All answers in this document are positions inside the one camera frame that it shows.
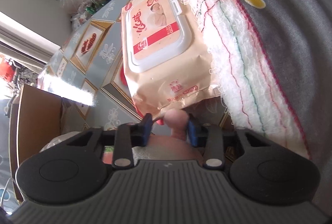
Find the ribbed gray surface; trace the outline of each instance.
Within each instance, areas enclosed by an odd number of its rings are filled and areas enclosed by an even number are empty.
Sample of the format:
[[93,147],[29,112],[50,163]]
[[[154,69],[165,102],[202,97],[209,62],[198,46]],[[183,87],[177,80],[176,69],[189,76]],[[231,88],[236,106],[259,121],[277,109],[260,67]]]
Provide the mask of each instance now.
[[224,175],[196,161],[140,161],[116,172],[93,197],[67,206],[26,201],[12,214],[14,224],[323,224],[310,203],[260,205],[239,195]]

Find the patterned tablecloth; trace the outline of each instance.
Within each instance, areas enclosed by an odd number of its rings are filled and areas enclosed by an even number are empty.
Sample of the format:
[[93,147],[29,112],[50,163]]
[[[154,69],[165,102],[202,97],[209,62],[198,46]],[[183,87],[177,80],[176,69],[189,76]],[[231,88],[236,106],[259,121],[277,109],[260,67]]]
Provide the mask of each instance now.
[[[125,85],[122,65],[121,9],[131,0],[112,0],[81,26],[70,40],[51,58],[39,76],[58,77],[51,83],[39,85],[43,90],[56,93],[54,83],[62,81],[74,87],[88,90],[94,96],[94,105],[67,102],[62,117],[61,133],[82,131],[102,126],[105,130],[127,122],[139,122],[140,116],[132,105],[128,87]],[[89,49],[84,40],[96,32],[99,41]],[[201,122],[221,125],[225,107],[220,98],[203,100],[186,110]],[[167,126],[154,124],[153,133],[170,135]]]

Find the baby image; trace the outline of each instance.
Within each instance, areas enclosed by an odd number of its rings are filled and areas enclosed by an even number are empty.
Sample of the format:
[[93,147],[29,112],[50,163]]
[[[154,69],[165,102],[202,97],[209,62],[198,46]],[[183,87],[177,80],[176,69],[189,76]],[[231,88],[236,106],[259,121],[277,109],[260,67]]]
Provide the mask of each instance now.
[[148,17],[148,23],[150,25],[157,27],[164,27],[167,25],[164,10],[159,3],[153,4],[150,10],[152,11],[152,14]]

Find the white plastic lid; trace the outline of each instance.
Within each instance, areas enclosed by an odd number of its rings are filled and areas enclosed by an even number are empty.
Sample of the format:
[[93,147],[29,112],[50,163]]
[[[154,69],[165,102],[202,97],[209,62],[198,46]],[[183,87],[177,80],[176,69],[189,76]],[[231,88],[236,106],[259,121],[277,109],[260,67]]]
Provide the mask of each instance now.
[[143,0],[126,15],[129,68],[140,73],[182,54],[192,35],[178,0]]

